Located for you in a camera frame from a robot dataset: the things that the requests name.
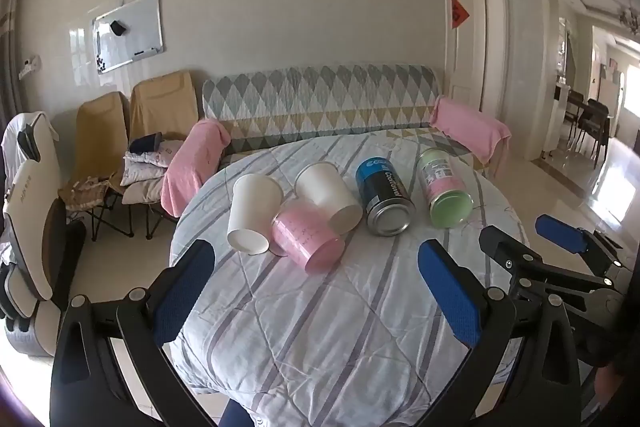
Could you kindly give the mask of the blue black metal cup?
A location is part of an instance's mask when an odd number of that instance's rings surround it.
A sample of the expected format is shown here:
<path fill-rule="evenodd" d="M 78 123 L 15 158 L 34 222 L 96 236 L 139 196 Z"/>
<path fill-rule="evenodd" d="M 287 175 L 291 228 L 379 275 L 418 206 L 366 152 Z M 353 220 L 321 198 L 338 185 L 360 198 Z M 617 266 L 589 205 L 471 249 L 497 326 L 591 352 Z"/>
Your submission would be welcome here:
<path fill-rule="evenodd" d="M 416 207 L 394 166 L 385 157 L 370 157 L 356 171 L 356 182 L 369 230 L 395 236 L 411 225 Z"/>

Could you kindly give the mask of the far tan folding chair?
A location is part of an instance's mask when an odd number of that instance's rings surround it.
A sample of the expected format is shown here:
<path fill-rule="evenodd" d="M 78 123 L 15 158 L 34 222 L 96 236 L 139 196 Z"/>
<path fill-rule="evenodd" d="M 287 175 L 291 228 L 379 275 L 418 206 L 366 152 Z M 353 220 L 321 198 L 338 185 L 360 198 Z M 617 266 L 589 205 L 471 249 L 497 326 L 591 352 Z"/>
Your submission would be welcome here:
<path fill-rule="evenodd" d="M 130 98 L 129 146 L 135 139 L 160 132 L 167 140 L 185 140 L 198 122 L 198 103 L 190 72 L 144 80 Z M 168 213 L 157 204 L 138 204 L 145 211 L 145 237 L 152 239 L 158 227 L 151 218 L 162 221 Z"/>

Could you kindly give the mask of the left white paper cup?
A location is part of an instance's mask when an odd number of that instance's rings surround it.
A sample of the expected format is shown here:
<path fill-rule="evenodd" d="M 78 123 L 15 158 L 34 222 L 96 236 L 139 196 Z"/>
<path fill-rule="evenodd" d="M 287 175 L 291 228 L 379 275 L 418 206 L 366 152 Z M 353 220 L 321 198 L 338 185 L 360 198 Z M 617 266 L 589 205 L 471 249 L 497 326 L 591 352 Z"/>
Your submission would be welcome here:
<path fill-rule="evenodd" d="M 280 184 L 264 174 L 247 173 L 235 181 L 227 239 L 236 251 L 265 254 L 270 247 L 271 222 L 283 202 Z"/>

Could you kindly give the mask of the green pink glass jar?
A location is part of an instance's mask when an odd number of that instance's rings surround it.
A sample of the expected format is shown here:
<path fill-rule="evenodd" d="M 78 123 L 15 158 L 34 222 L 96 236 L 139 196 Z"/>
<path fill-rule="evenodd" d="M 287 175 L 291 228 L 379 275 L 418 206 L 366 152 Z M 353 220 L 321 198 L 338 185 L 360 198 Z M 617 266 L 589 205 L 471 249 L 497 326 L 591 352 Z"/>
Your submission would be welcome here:
<path fill-rule="evenodd" d="M 435 147 L 424 150 L 418 176 L 435 228 L 455 228 L 469 217 L 473 199 L 449 154 Z"/>

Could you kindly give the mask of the white paper cup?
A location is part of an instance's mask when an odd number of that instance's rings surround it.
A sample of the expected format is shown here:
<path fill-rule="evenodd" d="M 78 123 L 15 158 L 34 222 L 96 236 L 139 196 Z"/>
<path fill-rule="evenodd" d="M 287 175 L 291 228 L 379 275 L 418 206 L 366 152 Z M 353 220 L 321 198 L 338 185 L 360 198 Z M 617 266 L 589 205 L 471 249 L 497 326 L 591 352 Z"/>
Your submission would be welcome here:
<path fill-rule="evenodd" d="M 270 247 L 271 222 L 283 202 L 280 184 L 264 174 L 247 173 L 235 181 L 227 239 L 236 251 L 265 254 Z"/>
<path fill-rule="evenodd" d="M 362 219 L 359 200 L 330 162 L 318 161 L 305 167 L 296 176 L 294 191 L 297 197 L 316 205 L 338 235 L 349 233 Z"/>

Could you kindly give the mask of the chandelier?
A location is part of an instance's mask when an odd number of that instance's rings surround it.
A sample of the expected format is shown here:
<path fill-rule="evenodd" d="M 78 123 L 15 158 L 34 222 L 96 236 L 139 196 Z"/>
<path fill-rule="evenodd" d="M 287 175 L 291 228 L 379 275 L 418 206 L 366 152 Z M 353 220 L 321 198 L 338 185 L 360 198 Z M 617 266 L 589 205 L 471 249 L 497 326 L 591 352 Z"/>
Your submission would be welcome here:
<path fill-rule="evenodd" d="M 628 0 L 627 6 L 620 8 L 617 17 L 622 26 L 627 28 L 633 35 L 638 35 L 640 31 L 640 17 L 639 12 L 634 8 L 631 0 Z"/>

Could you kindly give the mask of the red door decoration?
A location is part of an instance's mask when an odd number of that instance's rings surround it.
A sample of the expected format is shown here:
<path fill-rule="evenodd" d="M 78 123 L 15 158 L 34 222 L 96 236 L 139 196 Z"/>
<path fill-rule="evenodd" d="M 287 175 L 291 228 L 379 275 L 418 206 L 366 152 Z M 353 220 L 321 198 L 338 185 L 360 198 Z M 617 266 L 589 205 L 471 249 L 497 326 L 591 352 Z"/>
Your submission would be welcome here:
<path fill-rule="evenodd" d="M 451 28 L 456 29 L 468 18 L 470 13 L 465 9 L 459 0 L 451 0 Z"/>

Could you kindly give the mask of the right pink towel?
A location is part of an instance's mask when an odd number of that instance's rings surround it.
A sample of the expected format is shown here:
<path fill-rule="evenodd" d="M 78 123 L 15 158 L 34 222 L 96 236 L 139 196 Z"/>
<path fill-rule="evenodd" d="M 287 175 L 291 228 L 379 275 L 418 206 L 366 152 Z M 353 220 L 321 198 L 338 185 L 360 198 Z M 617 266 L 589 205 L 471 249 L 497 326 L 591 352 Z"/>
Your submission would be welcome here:
<path fill-rule="evenodd" d="M 511 131 L 500 120 L 470 106 L 440 96 L 435 103 L 431 126 L 464 145 L 484 166 L 497 169 L 508 156 Z"/>

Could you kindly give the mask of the striped quilt table cover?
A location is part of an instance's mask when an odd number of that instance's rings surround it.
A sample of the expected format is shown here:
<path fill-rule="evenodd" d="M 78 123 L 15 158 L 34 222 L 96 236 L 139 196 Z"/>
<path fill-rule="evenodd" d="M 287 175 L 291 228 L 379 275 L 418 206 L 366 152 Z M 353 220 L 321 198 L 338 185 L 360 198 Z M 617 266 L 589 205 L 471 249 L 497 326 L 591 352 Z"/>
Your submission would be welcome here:
<path fill-rule="evenodd" d="M 214 247 L 216 268 L 170 345 L 171 361 L 197 393 L 220 392 L 259 426 L 410 426 L 444 389 L 465 356 L 418 270 L 416 255 L 437 239 L 486 286 L 509 274 L 480 251 L 493 225 L 524 239 L 506 198 L 467 165 L 458 170 L 474 202 L 451 230 L 428 220 L 416 162 L 427 142 L 396 132 L 322 136 L 246 156 L 212 176 L 180 218 L 170 248 L 178 260 L 197 239 Z M 228 243 L 232 187 L 240 176 L 272 176 L 285 195 L 299 171 L 329 161 L 347 183 L 366 159 L 396 168 L 416 205 L 404 233 L 350 232 L 329 273 L 308 275 L 291 260 L 251 256 Z"/>

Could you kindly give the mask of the pink towel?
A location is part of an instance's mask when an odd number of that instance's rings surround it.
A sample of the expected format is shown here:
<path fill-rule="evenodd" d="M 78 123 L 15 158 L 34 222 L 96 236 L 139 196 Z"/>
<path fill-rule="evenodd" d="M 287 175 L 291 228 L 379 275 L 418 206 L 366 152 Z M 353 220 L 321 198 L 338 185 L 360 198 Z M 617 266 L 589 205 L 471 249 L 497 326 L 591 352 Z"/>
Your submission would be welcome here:
<path fill-rule="evenodd" d="M 160 205 L 169 216 L 180 218 L 204 183 L 218 170 L 231 136 L 217 119 L 204 118 L 171 159 L 163 179 Z"/>
<path fill-rule="evenodd" d="M 464 145 L 484 166 L 497 169 L 508 156 L 511 131 L 500 120 L 470 106 L 440 96 L 435 103 L 431 126 Z"/>

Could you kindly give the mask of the pile of cushions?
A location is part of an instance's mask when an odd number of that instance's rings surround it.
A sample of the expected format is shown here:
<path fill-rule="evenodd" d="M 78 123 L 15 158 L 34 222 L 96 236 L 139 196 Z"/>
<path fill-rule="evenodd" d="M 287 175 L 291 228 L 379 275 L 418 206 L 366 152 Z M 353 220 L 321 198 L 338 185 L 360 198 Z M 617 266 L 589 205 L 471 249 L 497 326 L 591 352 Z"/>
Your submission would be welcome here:
<path fill-rule="evenodd" d="M 124 205 L 157 204 L 163 179 L 183 140 L 167 140 L 160 132 L 131 142 L 124 155 L 120 186 Z"/>

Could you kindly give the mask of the left pink towel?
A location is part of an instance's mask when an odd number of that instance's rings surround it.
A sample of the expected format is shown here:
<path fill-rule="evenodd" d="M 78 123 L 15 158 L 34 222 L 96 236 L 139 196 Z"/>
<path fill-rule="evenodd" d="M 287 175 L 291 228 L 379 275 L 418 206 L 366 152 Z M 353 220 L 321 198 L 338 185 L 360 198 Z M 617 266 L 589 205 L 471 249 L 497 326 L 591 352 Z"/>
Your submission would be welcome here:
<path fill-rule="evenodd" d="M 171 159 L 163 179 L 160 205 L 169 216 L 180 218 L 204 183 L 218 170 L 231 136 L 217 119 L 204 118 Z"/>

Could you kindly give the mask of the wall whiteboard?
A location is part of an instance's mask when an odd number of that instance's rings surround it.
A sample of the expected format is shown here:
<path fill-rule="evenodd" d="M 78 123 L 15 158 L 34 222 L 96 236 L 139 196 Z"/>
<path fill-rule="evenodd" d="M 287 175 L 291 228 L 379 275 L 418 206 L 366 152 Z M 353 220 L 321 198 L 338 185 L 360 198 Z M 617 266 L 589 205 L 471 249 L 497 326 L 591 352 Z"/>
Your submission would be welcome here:
<path fill-rule="evenodd" d="M 99 75 L 165 51 L 160 0 L 134 0 L 92 21 Z"/>

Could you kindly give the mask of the right white paper cup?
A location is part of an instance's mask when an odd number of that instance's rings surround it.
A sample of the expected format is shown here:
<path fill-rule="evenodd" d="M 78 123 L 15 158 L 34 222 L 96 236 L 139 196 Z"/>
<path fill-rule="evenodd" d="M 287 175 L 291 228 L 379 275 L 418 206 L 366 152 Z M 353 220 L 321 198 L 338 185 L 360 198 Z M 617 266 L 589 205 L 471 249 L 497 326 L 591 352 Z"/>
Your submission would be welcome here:
<path fill-rule="evenodd" d="M 297 197 L 316 205 L 338 235 L 349 233 L 362 219 L 359 200 L 330 162 L 318 161 L 305 167 L 296 176 L 294 191 Z"/>

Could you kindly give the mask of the white massage chair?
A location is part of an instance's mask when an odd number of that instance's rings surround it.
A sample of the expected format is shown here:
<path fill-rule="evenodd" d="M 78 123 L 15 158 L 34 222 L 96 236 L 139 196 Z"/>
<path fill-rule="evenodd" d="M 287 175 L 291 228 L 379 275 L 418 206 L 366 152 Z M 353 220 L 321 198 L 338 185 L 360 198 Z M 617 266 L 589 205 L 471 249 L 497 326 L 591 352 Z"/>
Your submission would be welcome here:
<path fill-rule="evenodd" d="M 87 230 L 58 195 L 58 134 L 45 113 L 15 116 L 4 130 L 1 318 L 22 355 L 52 357 Z"/>

